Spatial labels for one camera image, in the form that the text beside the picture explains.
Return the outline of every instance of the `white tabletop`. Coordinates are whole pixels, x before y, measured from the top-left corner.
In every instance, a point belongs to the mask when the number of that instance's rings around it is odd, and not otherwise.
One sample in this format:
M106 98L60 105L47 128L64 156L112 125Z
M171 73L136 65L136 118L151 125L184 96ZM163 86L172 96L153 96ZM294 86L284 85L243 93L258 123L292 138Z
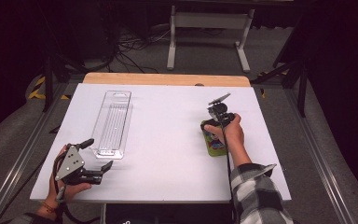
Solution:
M226 157L211 157L200 129L208 103L228 92L228 112L241 115L245 147L255 163L278 164L272 179L291 196L253 88L79 84L31 193L44 200L55 157L67 144L91 138L106 91L131 91L131 124L124 158L115 160L101 185L76 195L87 203L221 203L230 200ZM80 151L88 170L108 160Z

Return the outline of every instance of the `sleeve cuff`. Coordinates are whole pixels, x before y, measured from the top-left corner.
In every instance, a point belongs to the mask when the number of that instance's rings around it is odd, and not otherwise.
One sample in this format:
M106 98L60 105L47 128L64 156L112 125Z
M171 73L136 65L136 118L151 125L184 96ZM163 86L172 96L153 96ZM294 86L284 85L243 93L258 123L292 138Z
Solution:
M235 189L239 184L246 182L251 178L255 178L260 175L271 176L272 169L275 166L276 164L265 166L257 163L245 163L238 166L231 172L230 179L232 189Z

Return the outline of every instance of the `plaid shirt sleeve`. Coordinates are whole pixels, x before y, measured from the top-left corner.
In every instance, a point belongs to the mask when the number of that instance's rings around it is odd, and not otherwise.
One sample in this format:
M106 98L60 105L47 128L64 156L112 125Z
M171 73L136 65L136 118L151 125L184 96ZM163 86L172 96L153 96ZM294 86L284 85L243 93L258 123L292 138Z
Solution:
M240 224L294 223L282 207L282 197L269 178L276 164L240 165L231 173L231 187Z

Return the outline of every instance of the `black cable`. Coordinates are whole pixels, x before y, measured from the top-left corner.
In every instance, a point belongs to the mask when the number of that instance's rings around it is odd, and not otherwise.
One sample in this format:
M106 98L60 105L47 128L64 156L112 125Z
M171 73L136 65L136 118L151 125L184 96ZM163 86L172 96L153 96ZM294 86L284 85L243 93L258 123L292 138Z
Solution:
M132 49L135 50L142 50L147 48L148 46L150 46L153 43L157 43L159 42L170 30L167 31L160 31L158 33L153 34L151 37L148 37L146 40L137 38L136 35L130 35L130 34L124 34L124 38L121 37L118 40L118 44L122 47L125 48L125 50L122 50L123 52L128 52Z
M133 65L135 65L142 73L145 73L144 69L142 69L136 62L134 62L129 56L123 54L123 53L120 53L120 55L126 57L128 60L130 60Z
M110 63L106 66L106 68L107 68L107 71L108 71L109 73L112 73L112 72L113 72L113 70L110 69Z
M217 36L223 33L224 29L200 29L200 32L205 33L207 35Z
M63 159L66 157L66 151L63 152L60 156L58 156L55 160L54 160L54 165L53 165L53 178L55 178L57 176L57 170L60 170L60 167L62 165L62 161ZM56 190L56 194L58 195L59 193L59 188L58 188L58 181L54 180L54 188ZM75 218L71 212L69 211L68 205L66 203L59 203L59 208L62 209L62 211L66 214L66 216L73 221L76 224L90 224L96 220L101 219L101 217L95 217L91 220L88 221L81 221L77 218Z
M130 72L130 70L128 69L127 65L131 66L131 67L141 67L141 68L150 69L150 70L153 70L155 73L159 74L159 72L158 72L158 70L156 68L145 67L145 66L135 66L135 65L132 65L132 64L129 64L129 63L125 63L125 62L121 61L119 58L117 58L117 60L127 68L128 72Z
M220 127L222 129L223 139L224 139L225 146L226 146L228 184L229 184L229 192L230 192L230 195L231 195L230 202L231 202L231 209L232 209L232 213L233 213L233 223L235 223L236 220L237 220L237 211L235 210L234 195L232 194L232 186L231 186L231 179L230 179L230 177L231 177L231 165L230 165L230 162L229 162L228 142L227 142L227 138L226 138L226 132L225 132L225 129L223 127L223 122L222 122L220 117L218 117L218 119L219 119Z
M105 63L102 63L102 64L99 64L99 65L96 65L96 66L94 66L94 67L90 67L90 68L88 68L88 67L85 67L85 66L83 66L83 65L79 65L79 66L81 66L82 68L84 68L85 70L87 70L88 72L96 72L96 71L99 71L99 70L101 70L101 69L103 69L103 68L105 68L108 64L110 64L111 62L113 61L113 57L109 57L108 58L108 60L105 62ZM69 72L72 72L72 73L74 73L74 72L80 72L80 73L85 73L84 71L82 71L83 69L71 69L71 68L66 68Z

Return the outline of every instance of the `transparent plastic tray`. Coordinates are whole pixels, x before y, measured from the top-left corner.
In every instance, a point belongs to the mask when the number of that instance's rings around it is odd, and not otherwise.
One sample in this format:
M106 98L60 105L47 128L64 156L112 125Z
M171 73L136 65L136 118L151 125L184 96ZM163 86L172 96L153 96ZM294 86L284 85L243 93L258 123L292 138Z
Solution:
M107 91L92 132L97 158L122 159L131 120L130 91Z

